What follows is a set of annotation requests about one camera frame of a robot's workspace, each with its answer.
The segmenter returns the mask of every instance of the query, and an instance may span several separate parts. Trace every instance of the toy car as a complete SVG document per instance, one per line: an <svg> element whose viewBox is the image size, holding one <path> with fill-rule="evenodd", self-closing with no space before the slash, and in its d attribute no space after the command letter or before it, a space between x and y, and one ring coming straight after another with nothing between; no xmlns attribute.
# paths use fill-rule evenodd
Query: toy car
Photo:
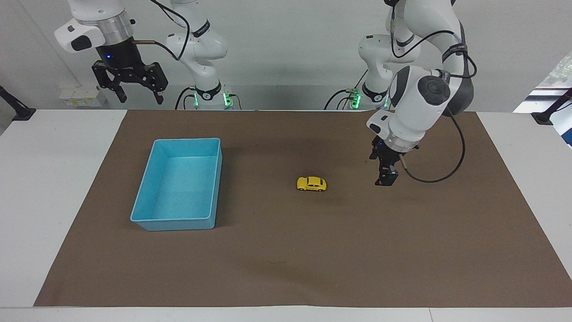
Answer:
<svg viewBox="0 0 572 322"><path fill-rule="evenodd" d="M326 190L325 180L317 176L301 176L298 178L296 188L300 191L325 191Z"/></svg>

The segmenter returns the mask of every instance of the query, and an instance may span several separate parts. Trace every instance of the white wall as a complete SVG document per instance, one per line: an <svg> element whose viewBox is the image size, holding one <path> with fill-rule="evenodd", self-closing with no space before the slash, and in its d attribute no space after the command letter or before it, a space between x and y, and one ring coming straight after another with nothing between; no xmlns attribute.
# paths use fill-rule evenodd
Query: white wall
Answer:
<svg viewBox="0 0 572 322"><path fill-rule="evenodd" d="M163 41L182 30L149 1L124 3L137 20L138 39ZM358 42L385 33L388 12L382 0L205 0L202 8L230 44L227 57L215 62L221 78L243 105L256 109L320 109L335 89L353 86L365 70ZM61 108L60 84L74 78L96 84L90 70L96 51L68 54L53 37L71 18L65 0L2 0L0 11L0 81L21 100ZM458 0L455 11L479 65L473 110L512 111L572 49L563 38L572 28L569 0ZM188 71L155 46L142 47L141 53L147 63L159 61L169 79L164 105L155 105L148 90L126 85L126 104L104 91L110 107L172 108L180 89L192 83ZM439 66L439 57L424 44L419 64Z"/></svg>

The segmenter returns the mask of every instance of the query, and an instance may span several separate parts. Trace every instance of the blue plastic bin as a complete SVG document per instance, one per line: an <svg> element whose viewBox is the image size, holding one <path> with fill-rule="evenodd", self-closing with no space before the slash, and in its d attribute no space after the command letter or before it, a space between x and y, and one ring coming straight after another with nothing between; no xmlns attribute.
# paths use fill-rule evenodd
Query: blue plastic bin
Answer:
<svg viewBox="0 0 572 322"><path fill-rule="evenodd" d="M213 228L222 163L218 138L156 140L131 221L149 231Z"/></svg>

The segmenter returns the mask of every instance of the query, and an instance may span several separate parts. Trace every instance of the blue object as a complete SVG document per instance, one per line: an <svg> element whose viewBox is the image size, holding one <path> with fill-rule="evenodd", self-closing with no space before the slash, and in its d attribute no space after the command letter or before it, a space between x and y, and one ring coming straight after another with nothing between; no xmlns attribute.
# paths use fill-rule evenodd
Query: blue object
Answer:
<svg viewBox="0 0 572 322"><path fill-rule="evenodd" d="M562 138L564 141L566 141L566 143L572 146L572 128L566 131L566 133L562 135Z"/></svg>
<svg viewBox="0 0 572 322"><path fill-rule="evenodd" d="M220 139L156 140L131 213L149 231L215 226Z"/></svg>

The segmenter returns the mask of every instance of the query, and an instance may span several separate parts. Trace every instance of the rectangular container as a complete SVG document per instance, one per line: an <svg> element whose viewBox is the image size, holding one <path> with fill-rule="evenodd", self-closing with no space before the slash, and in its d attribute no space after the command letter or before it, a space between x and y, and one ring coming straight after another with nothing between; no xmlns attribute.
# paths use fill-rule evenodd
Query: rectangular container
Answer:
<svg viewBox="0 0 572 322"><path fill-rule="evenodd" d="M156 140L131 221L149 231L213 228L222 162L219 138Z"/></svg>

